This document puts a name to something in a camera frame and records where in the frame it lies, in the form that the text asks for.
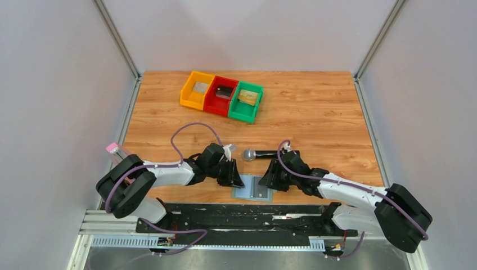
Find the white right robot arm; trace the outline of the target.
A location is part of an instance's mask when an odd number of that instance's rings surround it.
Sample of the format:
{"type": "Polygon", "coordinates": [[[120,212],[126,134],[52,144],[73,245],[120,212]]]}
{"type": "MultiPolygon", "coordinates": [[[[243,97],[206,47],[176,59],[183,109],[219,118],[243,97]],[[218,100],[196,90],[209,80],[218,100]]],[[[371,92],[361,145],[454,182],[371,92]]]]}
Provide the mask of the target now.
{"type": "Polygon", "coordinates": [[[384,236],[407,253],[429,238],[431,214],[400,184],[385,188],[353,182],[326,169],[310,168],[298,151],[259,151],[257,157],[271,161],[260,185],[284,192],[296,186],[308,196],[336,200],[330,219],[341,230],[384,236]]]}

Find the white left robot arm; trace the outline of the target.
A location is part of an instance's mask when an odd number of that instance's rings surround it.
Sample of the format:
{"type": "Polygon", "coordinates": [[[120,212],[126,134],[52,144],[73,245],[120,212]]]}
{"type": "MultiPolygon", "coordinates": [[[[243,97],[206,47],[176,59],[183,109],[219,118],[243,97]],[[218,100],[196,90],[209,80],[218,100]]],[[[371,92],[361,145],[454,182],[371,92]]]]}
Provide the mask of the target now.
{"type": "Polygon", "coordinates": [[[106,151],[115,166],[97,182],[96,191],[106,203],[105,210],[115,218],[134,216],[157,223],[167,210],[161,200],[147,197],[152,188],[195,185],[207,177],[216,179],[220,186],[244,188],[236,160],[231,157],[234,150],[233,144],[212,143],[181,163],[154,163],[112,143],[106,151]]]}

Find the teal card holder wallet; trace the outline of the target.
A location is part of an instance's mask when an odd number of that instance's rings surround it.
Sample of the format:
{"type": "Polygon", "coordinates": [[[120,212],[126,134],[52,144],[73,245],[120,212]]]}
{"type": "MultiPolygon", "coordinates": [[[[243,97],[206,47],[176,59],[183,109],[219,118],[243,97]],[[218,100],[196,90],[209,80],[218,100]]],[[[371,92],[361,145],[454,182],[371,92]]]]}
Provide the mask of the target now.
{"type": "Polygon", "coordinates": [[[274,190],[259,184],[261,176],[240,174],[240,177],[244,183],[244,187],[233,188],[231,193],[232,198],[266,203],[272,202],[274,190]]]}

